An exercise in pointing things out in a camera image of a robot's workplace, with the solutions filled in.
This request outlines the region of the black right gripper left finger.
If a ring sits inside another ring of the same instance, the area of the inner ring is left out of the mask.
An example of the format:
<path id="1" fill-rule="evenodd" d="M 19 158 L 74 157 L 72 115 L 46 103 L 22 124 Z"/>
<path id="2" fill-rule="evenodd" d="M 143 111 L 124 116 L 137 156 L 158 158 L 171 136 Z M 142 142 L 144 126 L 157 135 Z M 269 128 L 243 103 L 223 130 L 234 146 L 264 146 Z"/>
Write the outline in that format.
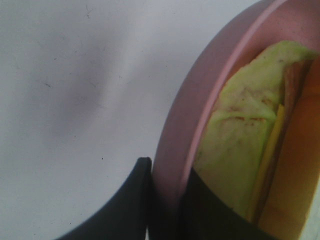
<path id="1" fill-rule="evenodd" d="M 113 197 L 88 220 L 60 240 L 144 240 L 152 160 L 137 159 L 131 173 Z"/>

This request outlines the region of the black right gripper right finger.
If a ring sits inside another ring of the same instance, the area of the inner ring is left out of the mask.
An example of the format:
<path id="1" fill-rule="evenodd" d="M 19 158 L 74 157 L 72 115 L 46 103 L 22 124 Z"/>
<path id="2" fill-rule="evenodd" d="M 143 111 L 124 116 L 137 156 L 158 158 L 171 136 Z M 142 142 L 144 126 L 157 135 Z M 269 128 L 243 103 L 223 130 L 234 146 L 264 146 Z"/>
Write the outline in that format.
<path id="1" fill-rule="evenodd" d="M 273 240 L 227 207 L 192 169 L 180 203 L 180 240 Z"/>

